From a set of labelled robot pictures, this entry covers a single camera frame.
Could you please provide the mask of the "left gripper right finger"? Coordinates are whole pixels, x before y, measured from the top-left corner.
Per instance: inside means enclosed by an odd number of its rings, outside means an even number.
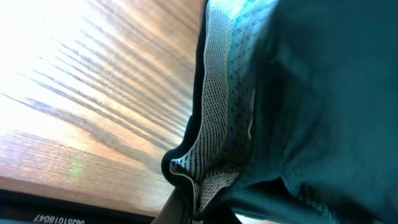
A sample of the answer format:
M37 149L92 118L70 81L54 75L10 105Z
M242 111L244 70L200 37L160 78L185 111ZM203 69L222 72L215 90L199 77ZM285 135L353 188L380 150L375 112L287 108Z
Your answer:
M204 224L242 224L234 214L232 209L227 206L209 211L203 220Z

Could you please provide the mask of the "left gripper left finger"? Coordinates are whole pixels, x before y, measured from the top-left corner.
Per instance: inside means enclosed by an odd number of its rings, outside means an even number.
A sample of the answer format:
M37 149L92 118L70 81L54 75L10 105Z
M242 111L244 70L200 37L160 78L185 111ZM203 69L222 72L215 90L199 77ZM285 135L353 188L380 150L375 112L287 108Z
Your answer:
M193 193L174 188L158 216L150 224L192 224Z

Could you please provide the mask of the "black shorts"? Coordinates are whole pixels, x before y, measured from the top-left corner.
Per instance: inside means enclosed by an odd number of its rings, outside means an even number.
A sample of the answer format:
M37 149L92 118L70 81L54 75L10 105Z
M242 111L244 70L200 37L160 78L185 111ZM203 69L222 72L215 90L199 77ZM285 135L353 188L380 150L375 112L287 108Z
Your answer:
M161 168L192 223L396 223L397 1L206 1Z

